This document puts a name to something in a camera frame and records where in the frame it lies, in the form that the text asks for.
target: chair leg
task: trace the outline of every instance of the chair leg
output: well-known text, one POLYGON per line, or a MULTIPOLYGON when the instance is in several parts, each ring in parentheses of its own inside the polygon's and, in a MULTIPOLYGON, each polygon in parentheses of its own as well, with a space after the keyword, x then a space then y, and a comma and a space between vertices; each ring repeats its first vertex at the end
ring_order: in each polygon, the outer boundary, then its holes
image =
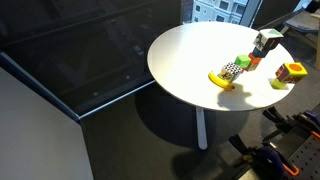
POLYGON ((317 49, 318 43, 315 43, 311 39, 308 39, 306 36, 302 35, 300 32, 298 32, 294 29, 291 29, 289 31, 289 35, 294 36, 294 37, 300 39, 301 41, 303 41, 304 43, 308 44, 309 46, 313 47, 314 49, 317 49))
POLYGON ((280 33, 281 33, 281 34, 285 34, 288 30, 289 30, 289 27, 288 27, 288 26, 284 26, 284 27, 281 29, 280 33))

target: toy block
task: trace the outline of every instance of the toy block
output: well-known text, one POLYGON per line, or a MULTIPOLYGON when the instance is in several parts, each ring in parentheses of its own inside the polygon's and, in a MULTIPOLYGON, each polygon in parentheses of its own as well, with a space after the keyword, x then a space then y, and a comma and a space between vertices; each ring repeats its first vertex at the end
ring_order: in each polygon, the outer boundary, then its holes
POLYGON ((284 83, 297 83, 306 75, 308 75, 308 72, 299 62, 284 63, 276 72, 276 77, 279 82, 284 83))
POLYGON ((253 56, 256 57, 256 58, 265 58, 268 54, 268 50, 264 50, 264 51, 260 51, 258 48, 254 48, 253 49, 253 56))
POLYGON ((260 51, 269 51, 276 48, 282 38, 283 35, 275 29, 262 29, 253 44, 260 51))
POLYGON ((271 82, 271 86, 273 89, 283 89, 287 83, 280 82, 277 78, 271 82))
POLYGON ((221 72, 218 76, 231 83, 239 77, 241 71, 242 68, 240 66, 230 62, 222 67, 221 72))
POLYGON ((253 53, 250 53, 250 54, 248 55, 248 57, 251 59, 251 62, 252 62, 253 64, 259 64, 260 61, 262 60, 262 58, 260 58, 260 57, 255 57, 255 56, 253 55, 253 53))
POLYGON ((246 68, 250 64, 251 59, 247 55, 237 56, 234 64, 240 66, 241 68, 246 68))
POLYGON ((258 65, 259 65, 259 63, 251 62, 245 70, 248 72, 254 71, 257 69, 258 65))

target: yellow banana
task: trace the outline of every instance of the yellow banana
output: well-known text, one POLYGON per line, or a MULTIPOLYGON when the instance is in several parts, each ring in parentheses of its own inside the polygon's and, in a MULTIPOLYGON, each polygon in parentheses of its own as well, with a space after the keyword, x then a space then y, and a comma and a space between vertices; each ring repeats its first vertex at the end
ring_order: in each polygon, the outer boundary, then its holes
POLYGON ((225 90, 232 90, 234 86, 230 84, 228 81, 220 78, 219 76, 215 75, 212 71, 209 72, 209 79, 216 84, 217 86, 225 89, 225 90))

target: dark floor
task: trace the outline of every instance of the dark floor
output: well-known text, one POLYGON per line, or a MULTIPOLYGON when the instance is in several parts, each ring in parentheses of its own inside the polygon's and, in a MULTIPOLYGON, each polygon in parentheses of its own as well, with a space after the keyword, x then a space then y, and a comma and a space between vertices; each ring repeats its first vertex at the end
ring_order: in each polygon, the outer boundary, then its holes
MULTIPOLYGON (((312 65, 314 49, 294 38, 282 45, 309 75, 275 106, 283 115, 313 109, 320 102, 320 72, 312 65)), ((209 147, 197 147, 195 109, 157 84, 130 95, 82 120, 81 126, 96 180, 232 179, 240 154, 228 142, 239 134, 254 146, 275 130, 263 109, 205 111, 209 147)))

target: table top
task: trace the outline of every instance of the table top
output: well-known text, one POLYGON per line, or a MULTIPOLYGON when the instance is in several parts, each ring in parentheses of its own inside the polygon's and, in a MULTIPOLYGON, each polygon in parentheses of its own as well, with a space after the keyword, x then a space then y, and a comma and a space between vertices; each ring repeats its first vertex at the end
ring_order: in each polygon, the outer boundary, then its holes
POLYGON ((242 73, 225 91, 213 84, 208 73, 254 49, 258 31, 229 23, 184 24, 160 35, 148 52, 148 67, 156 82, 174 97, 194 106, 222 111, 262 108, 284 98, 294 87, 275 90, 270 82, 283 63, 294 62, 278 45, 262 59, 256 70, 242 73))

